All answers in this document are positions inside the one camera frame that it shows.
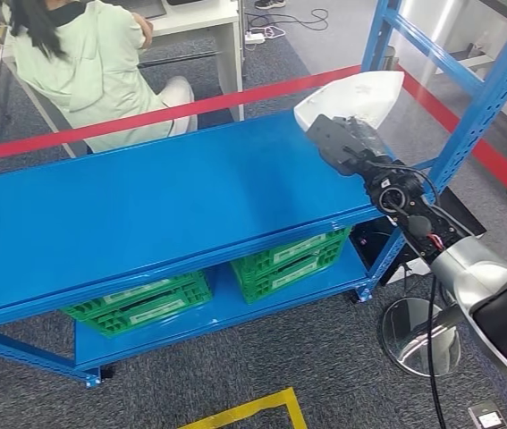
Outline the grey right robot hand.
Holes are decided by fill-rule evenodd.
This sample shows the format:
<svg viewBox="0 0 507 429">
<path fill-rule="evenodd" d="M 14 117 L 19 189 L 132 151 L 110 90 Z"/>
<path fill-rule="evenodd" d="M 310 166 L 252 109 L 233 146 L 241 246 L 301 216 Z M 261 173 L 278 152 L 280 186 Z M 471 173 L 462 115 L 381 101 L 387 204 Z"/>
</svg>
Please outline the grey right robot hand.
<svg viewBox="0 0 507 429">
<path fill-rule="evenodd" d="M 375 129 L 368 122 L 350 117 L 345 120 L 349 133 L 344 151 L 355 159 L 360 169 L 372 164 L 390 164 L 393 159 Z"/>
</svg>

